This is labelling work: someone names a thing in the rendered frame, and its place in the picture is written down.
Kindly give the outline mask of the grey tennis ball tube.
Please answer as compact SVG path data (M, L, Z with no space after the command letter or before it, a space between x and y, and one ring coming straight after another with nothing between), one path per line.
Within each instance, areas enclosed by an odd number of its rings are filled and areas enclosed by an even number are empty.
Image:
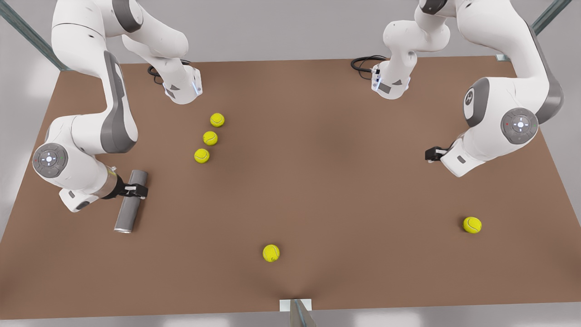
M129 184L146 184L148 173L143 170L133 170L129 177ZM143 199L137 197L124 197L120 208L118 219L114 231L120 233L131 233L135 223L139 205Z

